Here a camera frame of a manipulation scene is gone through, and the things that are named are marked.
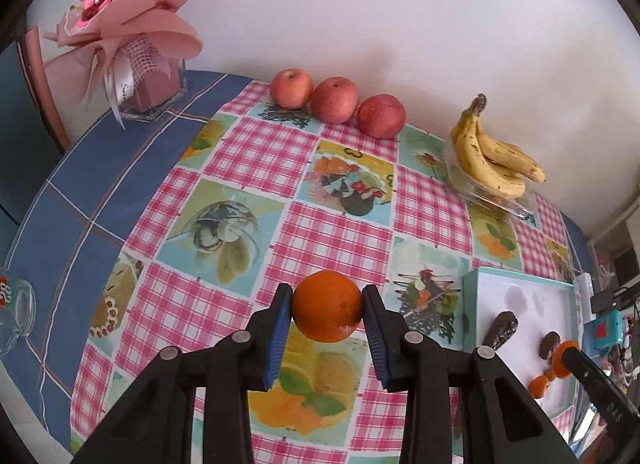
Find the clear plastic fruit container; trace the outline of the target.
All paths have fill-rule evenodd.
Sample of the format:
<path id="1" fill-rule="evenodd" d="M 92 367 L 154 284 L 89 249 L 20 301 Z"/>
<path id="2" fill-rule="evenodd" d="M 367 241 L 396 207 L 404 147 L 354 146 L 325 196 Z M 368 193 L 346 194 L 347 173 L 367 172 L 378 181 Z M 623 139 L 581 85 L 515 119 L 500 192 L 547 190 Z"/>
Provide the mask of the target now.
<path id="1" fill-rule="evenodd" d="M 471 199 L 478 205 L 491 209 L 500 209 L 520 219 L 528 219 L 536 215 L 538 203 L 532 191 L 526 190 L 520 198 L 512 199 L 486 189 L 486 187 L 483 187 L 483 185 L 468 176 L 458 165 L 456 152 L 450 140 L 445 142 L 442 158 L 444 158 L 444 163 L 447 166 L 447 180 L 450 187 L 462 196 Z"/>

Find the pink chair back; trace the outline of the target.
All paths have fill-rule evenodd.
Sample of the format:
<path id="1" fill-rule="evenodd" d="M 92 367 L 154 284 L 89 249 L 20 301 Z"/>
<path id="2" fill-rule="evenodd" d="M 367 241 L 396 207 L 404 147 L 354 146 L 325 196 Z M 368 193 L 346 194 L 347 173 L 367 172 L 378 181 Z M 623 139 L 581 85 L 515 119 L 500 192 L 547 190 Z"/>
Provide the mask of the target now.
<path id="1" fill-rule="evenodd" d="M 70 139 L 62 123 L 44 71 L 40 34 L 37 26 L 27 29 L 16 42 L 18 57 L 27 83 L 27 89 L 38 109 L 43 126 L 58 150 L 64 154 Z"/>

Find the pink checkered fruit tablecloth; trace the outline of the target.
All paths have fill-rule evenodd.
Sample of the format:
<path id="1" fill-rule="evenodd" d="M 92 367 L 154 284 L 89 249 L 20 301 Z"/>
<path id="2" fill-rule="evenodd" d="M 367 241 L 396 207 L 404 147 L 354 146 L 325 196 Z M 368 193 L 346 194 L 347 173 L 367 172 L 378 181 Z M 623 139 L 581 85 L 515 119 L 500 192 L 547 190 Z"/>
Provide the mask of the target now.
<path id="1" fill-rule="evenodd" d="M 481 267 L 570 284 L 560 213 L 518 219 L 450 187 L 447 140 L 378 141 L 275 106 L 265 83 L 224 104 L 178 164 L 198 176 L 153 246 L 141 219 L 90 321 L 70 412 L 78 450 L 160 349 L 215 345 L 281 283 L 322 270 L 375 285 L 408 325 L 463 349 L 462 277 Z"/>

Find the blue plaid tablecloth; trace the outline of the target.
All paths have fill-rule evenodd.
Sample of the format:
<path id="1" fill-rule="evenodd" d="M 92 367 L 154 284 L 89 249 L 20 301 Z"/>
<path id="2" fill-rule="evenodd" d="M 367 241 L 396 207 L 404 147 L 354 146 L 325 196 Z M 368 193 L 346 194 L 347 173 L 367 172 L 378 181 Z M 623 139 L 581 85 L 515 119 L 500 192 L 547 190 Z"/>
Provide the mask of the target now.
<path id="1" fill-rule="evenodd" d="M 47 174 L 6 254 L 35 291 L 32 332 L 3 361 L 39 427 L 70 450 L 70 412 L 90 319 L 141 219 L 153 246 L 198 176 L 178 161 L 210 117 L 250 78 L 186 74 L 188 90 L 152 124 L 116 124 L 106 112 Z"/>

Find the right red apple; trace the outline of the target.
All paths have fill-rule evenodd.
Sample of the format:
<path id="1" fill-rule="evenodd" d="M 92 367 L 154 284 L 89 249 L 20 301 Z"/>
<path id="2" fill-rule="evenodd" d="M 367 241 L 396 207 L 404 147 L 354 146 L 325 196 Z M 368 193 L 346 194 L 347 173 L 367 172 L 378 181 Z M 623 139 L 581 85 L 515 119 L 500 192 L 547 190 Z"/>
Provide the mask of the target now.
<path id="1" fill-rule="evenodd" d="M 376 94 L 366 98 L 357 112 L 357 127 L 365 135 L 390 140 L 405 126 L 407 111 L 398 98 Z"/>

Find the white tray teal rim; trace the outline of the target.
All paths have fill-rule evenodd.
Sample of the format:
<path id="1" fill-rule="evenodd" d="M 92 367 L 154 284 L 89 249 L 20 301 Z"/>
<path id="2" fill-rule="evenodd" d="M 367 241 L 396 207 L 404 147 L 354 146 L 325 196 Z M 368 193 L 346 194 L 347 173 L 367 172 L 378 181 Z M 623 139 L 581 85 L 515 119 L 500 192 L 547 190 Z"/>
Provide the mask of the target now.
<path id="1" fill-rule="evenodd" d="M 518 329 L 497 354 L 523 386 L 549 366 L 538 354 L 544 335 L 579 339 L 576 293 L 568 283 L 481 267 L 462 277 L 462 302 L 466 352 L 480 344 L 499 313 L 514 313 Z"/>

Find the large orange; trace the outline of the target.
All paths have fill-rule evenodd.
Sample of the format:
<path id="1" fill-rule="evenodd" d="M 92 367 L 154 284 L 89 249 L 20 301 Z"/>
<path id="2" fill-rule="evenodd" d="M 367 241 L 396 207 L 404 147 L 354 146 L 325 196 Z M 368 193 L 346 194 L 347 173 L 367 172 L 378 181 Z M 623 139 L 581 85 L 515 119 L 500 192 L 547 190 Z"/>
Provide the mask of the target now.
<path id="1" fill-rule="evenodd" d="M 361 291 L 339 272 L 312 273 L 295 288 L 292 317 L 307 338 L 318 343 L 338 343 L 352 335 L 361 321 Z"/>

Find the small tan round fruit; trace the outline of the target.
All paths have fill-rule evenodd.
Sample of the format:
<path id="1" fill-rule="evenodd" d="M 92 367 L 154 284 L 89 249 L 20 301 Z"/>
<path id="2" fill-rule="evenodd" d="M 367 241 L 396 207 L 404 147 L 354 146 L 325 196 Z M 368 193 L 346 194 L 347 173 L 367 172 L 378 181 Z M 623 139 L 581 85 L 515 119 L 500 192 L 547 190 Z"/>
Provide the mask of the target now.
<path id="1" fill-rule="evenodd" d="M 555 380 L 555 372 L 553 371 L 552 366 L 549 366 L 548 369 L 544 371 L 544 376 L 547 377 L 550 382 Z"/>

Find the teal box red label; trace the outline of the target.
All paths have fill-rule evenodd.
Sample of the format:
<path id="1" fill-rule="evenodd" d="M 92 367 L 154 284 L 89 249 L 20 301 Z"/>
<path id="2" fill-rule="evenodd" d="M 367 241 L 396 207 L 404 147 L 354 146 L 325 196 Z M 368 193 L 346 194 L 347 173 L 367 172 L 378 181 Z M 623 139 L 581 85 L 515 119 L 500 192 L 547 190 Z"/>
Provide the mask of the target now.
<path id="1" fill-rule="evenodd" d="M 605 351 L 624 340 L 624 319 L 620 311 L 611 310 L 585 324 L 585 346 Z"/>

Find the glass vase pink filler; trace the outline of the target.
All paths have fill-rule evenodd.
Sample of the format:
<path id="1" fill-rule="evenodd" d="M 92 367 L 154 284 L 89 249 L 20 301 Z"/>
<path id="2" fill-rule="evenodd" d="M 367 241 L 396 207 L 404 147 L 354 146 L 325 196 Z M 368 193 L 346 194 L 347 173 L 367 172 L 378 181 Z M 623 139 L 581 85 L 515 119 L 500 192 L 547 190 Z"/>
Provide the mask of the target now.
<path id="1" fill-rule="evenodd" d="M 184 60 L 167 58 L 145 34 L 125 44 L 113 66 L 117 112 L 125 120 L 152 123 L 188 87 Z"/>

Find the middle red apple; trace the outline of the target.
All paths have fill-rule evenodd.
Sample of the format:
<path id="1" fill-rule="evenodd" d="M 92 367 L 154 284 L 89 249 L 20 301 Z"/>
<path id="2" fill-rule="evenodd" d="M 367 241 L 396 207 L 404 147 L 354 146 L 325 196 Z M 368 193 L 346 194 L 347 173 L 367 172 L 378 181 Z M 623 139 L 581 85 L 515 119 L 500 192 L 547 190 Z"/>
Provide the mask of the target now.
<path id="1" fill-rule="evenodd" d="M 322 123 L 345 124 L 359 103 L 358 86 L 344 77 L 331 77 L 314 88 L 310 98 L 311 114 Z"/>

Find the pink wrapped flower bouquet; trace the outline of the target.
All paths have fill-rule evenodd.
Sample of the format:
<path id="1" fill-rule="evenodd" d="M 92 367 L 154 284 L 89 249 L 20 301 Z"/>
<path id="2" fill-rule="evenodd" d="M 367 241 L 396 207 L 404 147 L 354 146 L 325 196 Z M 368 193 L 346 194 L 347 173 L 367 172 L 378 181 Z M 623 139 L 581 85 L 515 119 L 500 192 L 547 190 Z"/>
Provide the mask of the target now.
<path id="1" fill-rule="evenodd" d="M 62 54 L 44 65 L 55 101 L 67 106 L 90 102 L 104 93 L 116 123 L 114 57 L 125 44 L 145 34 L 167 58 L 191 60 L 203 50 L 198 32 L 178 11 L 188 0 L 77 0 L 47 39 Z"/>

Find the yellow banana bunch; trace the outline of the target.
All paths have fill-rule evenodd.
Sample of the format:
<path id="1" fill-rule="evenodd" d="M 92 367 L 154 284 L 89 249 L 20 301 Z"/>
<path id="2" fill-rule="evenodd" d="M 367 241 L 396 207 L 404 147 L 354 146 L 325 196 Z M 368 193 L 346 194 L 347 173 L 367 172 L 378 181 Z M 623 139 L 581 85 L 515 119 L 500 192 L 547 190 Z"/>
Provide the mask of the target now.
<path id="1" fill-rule="evenodd" d="M 502 198 L 518 199 L 526 192 L 526 179 L 547 180 L 541 164 L 518 146 L 494 139 L 484 130 L 480 115 L 486 95 L 477 94 L 449 132 L 450 145 L 465 176 Z"/>

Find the small orange tangerine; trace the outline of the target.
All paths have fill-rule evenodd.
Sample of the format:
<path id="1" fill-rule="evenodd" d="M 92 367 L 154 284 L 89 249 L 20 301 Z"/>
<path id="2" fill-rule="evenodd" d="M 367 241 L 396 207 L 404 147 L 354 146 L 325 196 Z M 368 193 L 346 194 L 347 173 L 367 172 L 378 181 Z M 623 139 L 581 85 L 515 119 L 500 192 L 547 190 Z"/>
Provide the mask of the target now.
<path id="1" fill-rule="evenodd" d="M 551 358 L 551 367 L 556 378 L 564 380 L 572 374 L 568 367 L 563 362 L 563 356 L 568 349 L 579 349 L 578 343 L 575 340 L 565 340 L 559 343 L 553 351 Z"/>

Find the dark avocado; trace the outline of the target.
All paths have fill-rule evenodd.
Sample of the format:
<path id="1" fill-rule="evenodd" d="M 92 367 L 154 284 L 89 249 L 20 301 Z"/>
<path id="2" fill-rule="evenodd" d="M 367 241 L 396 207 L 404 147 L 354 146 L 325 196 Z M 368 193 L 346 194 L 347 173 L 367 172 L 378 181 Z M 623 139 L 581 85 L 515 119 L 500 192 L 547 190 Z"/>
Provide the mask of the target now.
<path id="1" fill-rule="evenodd" d="M 518 318 L 510 311 L 502 311 L 491 322 L 483 339 L 483 346 L 499 350 L 518 330 Z"/>
<path id="2" fill-rule="evenodd" d="M 541 360 L 548 361 L 554 354 L 557 346 L 561 343 L 561 336 L 555 332 L 550 331 L 544 337 L 541 338 L 538 347 L 538 356 Z"/>

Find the left red apple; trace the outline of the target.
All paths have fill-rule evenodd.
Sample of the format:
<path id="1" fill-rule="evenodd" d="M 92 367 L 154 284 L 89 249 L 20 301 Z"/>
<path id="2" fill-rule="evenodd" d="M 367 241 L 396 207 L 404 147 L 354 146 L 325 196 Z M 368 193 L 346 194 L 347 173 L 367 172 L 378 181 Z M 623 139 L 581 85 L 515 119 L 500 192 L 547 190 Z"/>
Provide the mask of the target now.
<path id="1" fill-rule="evenodd" d="M 270 82 L 270 98 L 274 104 L 286 109 L 298 109 L 307 105 L 314 83 L 311 77 L 299 68 L 288 68 L 278 72 Z"/>

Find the red apple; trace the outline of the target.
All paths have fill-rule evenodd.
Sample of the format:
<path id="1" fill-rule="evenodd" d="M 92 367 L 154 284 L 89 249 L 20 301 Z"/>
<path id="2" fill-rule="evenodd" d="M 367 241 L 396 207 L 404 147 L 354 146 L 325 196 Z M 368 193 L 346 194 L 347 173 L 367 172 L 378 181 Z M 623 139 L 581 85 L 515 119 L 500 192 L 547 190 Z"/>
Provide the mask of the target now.
<path id="1" fill-rule="evenodd" d="M 398 98 L 376 94 L 366 98 L 357 112 L 357 127 L 365 135 L 390 140 L 405 126 L 407 111 Z"/>
<path id="2" fill-rule="evenodd" d="M 288 68 L 278 72 L 270 82 L 270 98 L 274 104 L 286 109 L 298 109 L 307 105 L 314 83 L 311 77 L 299 68 Z"/>
<path id="3" fill-rule="evenodd" d="M 344 77 L 331 77 L 314 88 L 310 98 L 311 114 L 322 123 L 345 124 L 359 103 L 358 86 Z"/>

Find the clear glass mug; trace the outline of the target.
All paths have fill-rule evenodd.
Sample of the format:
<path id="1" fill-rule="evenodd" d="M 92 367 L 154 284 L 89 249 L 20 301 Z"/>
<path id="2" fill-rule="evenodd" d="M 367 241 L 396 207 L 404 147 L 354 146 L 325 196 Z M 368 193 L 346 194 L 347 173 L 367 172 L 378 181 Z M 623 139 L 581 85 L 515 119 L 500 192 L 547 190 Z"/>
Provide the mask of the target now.
<path id="1" fill-rule="evenodd" d="M 0 354 L 4 358 L 17 340 L 27 338 L 35 325 L 36 294 L 32 284 L 1 268 Z"/>

